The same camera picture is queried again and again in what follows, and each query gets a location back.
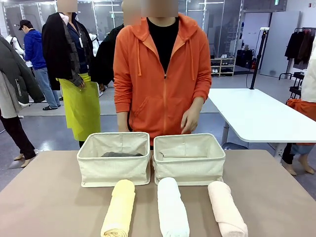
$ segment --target white rolled towel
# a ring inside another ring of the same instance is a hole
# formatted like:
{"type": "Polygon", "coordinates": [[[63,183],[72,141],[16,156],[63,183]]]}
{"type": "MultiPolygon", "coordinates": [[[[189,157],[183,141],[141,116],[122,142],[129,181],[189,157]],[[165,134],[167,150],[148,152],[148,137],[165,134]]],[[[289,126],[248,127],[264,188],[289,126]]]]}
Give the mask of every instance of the white rolled towel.
{"type": "Polygon", "coordinates": [[[248,237],[248,228],[238,211],[230,187],[220,181],[208,185],[215,220],[223,237],[248,237]]]}
{"type": "Polygon", "coordinates": [[[187,211],[173,178],[158,183],[158,213],[162,237],[189,237],[187,211]]]}

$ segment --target bare foot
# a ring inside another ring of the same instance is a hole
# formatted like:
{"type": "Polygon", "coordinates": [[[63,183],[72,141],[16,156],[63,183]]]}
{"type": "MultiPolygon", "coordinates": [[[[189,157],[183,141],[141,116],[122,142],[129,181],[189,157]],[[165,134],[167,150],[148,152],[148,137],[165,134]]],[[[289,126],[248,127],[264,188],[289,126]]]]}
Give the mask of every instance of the bare foot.
{"type": "Polygon", "coordinates": [[[313,170],[313,168],[311,168],[310,165],[308,164],[307,155],[300,156],[298,161],[301,163],[301,165],[303,166],[303,168],[305,169],[307,173],[315,174],[315,171],[313,170]]]}
{"type": "Polygon", "coordinates": [[[20,159],[22,159],[24,157],[24,155],[23,154],[20,154],[20,155],[18,155],[16,158],[14,158],[14,160],[20,160],[20,159]]]}
{"type": "Polygon", "coordinates": [[[284,164],[284,168],[287,170],[287,172],[289,172],[291,175],[296,176],[297,173],[294,171],[293,169],[293,165],[291,164],[284,164]]]}
{"type": "Polygon", "coordinates": [[[30,163],[30,161],[30,159],[25,160],[24,164],[21,165],[21,168],[25,168],[30,163]]]}

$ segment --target lime green skirt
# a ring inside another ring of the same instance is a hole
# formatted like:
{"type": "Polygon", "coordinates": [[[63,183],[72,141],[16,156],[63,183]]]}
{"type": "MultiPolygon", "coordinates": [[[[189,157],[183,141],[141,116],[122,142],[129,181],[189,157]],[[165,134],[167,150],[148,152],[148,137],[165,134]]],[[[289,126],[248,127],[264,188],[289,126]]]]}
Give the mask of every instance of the lime green skirt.
{"type": "Polygon", "coordinates": [[[72,129],[75,140],[85,141],[90,134],[101,132],[101,112],[97,83],[91,82],[88,73],[80,76],[84,89],[66,79],[57,80],[63,91],[67,128],[72,129]]]}

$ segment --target blue hoodie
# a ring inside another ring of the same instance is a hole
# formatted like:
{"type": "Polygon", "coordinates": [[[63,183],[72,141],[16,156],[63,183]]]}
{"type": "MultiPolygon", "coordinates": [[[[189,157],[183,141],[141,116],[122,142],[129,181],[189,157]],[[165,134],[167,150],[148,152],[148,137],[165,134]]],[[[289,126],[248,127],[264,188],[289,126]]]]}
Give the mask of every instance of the blue hoodie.
{"type": "Polygon", "coordinates": [[[41,43],[41,33],[36,30],[30,30],[24,36],[25,61],[31,61],[35,70],[46,68],[46,62],[43,56],[43,47],[41,43]]]}

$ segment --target black cap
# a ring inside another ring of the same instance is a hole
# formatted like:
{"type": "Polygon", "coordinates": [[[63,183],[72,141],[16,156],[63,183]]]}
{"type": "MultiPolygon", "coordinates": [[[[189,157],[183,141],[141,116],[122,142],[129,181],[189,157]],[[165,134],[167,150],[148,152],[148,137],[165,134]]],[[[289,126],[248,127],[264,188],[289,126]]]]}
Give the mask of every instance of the black cap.
{"type": "Polygon", "coordinates": [[[22,21],[20,21],[20,28],[19,28],[19,30],[21,31],[22,28],[23,28],[23,26],[29,25],[29,24],[31,24],[31,22],[28,21],[28,20],[22,20],[22,21]]]}

